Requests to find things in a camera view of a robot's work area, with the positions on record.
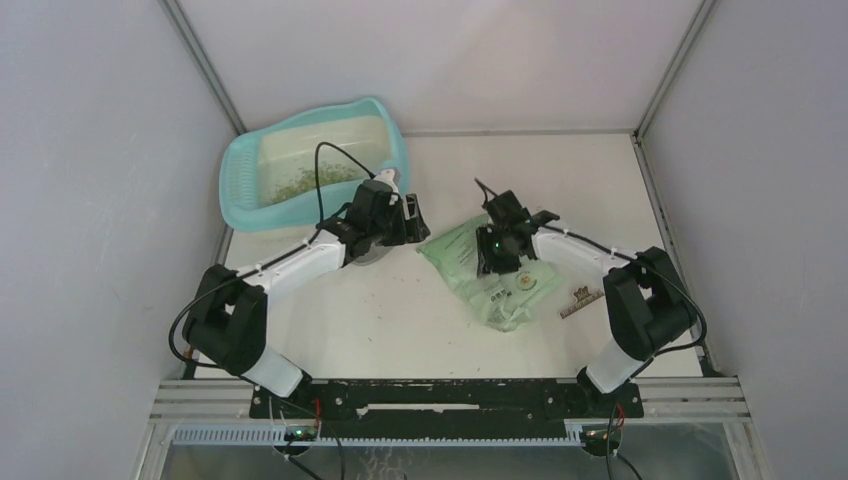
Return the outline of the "green cat litter bag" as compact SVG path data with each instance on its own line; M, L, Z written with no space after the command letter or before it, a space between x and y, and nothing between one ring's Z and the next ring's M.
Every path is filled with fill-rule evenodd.
M485 326L510 332L533 320L531 309L563 283L549 264L524 261L518 271L478 274L476 230L489 222L483 214L426 242L417 252L437 270L452 293Z

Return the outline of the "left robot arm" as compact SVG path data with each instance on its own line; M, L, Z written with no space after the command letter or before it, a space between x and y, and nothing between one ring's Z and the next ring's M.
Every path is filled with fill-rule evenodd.
M319 214L299 245L252 266L208 268L173 330L208 358L208 367L241 377L274 395L290 417L305 414L313 394L308 374L268 343L268 313L308 282L340 270L374 248L420 243L430 234L414 193L367 179L333 215Z

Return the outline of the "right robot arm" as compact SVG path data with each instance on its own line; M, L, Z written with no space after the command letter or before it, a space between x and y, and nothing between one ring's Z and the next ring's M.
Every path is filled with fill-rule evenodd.
M679 351L676 340L693 326L699 334L688 345L703 344L705 316L665 250L606 247L572 231L553 212L531 213L510 190L480 188L489 221L476 231L479 275L517 272L525 260L582 263L601 284L611 339L577 375L584 412L605 415L617 391L656 357Z

